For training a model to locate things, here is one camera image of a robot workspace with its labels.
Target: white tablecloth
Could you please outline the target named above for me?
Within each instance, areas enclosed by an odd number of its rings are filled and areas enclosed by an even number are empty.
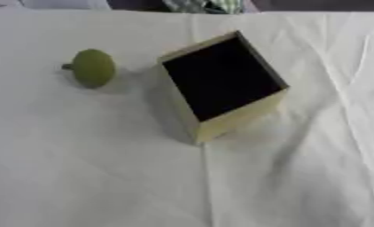
[[[235,29],[292,88],[189,145],[156,58]],[[119,64],[101,90],[59,70],[88,48]],[[0,11],[5,226],[374,227],[374,13]]]

